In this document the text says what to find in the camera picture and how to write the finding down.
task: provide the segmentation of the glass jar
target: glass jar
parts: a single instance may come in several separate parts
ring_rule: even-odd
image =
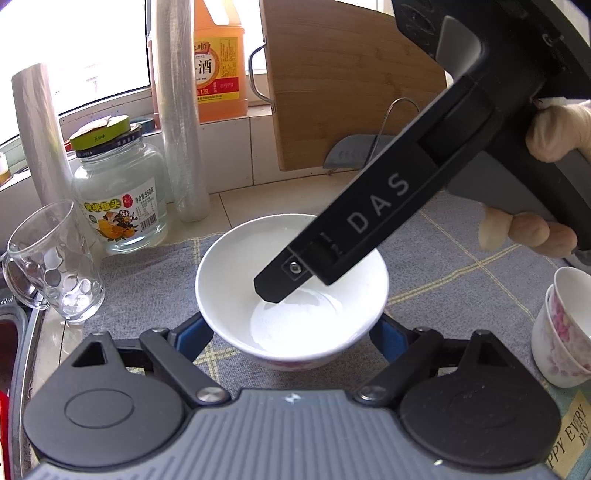
[[[107,253],[160,243],[167,233],[165,165],[126,115],[85,125],[70,142],[80,167],[74,199]]]

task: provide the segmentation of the gloved hand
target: gloved hand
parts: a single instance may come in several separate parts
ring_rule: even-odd
[[[553,105],[540,110],[525,137],[530,153],[550,163],[578,148],[591,162],[591,108],[587,104]],[[568,226],[546,222],[534,213],[512,216],[485,206],[478,232],[480,247],[496,250],[507,236],[534,252],[555,258],[570,255],[577,245],[577,236]]]

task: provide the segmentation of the white teacup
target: white teacup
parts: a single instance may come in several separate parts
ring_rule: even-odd
[[[554,274],[548,307],[566,349],[591,370],[591,275],[578,268],[559,268]]]
[[[377,250],[330,286],[313,277],[278,304],[257,295],[255,276],[313,219],[293,213],[243,223],[212,245],[197,270],[197,303],[207,324],[271,368],[328,363],[371,329],[388,298],[388,272]]]
[[[582,367],[560,340],[550,318],[548,300],[554,290],[546,291],[544,305],[531,332],[531,353],[542,375],[556,387],[571,388],[591,378],[591,371]]]

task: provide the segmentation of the green jar lid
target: green jar lid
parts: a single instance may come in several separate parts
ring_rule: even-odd
[[[131,129],[127,115],[106,116],[80,127],[70,137],[73,150],[88,150],[113,140]]]

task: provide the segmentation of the red object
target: red object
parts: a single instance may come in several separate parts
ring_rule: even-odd
[[[197,90],[198,96],[214,95],[215,93],[238,92],[238,77],[227,79],[215,79],[212,83]]]
[[[134,204],[134,200],[129,193],[123,195],[123,205],[125,208],[129,208]]]
[[[4,478],[10,480],[10,466],[8,464],[8,397],[0,392],[0,456],[1,467],[4,470]]]

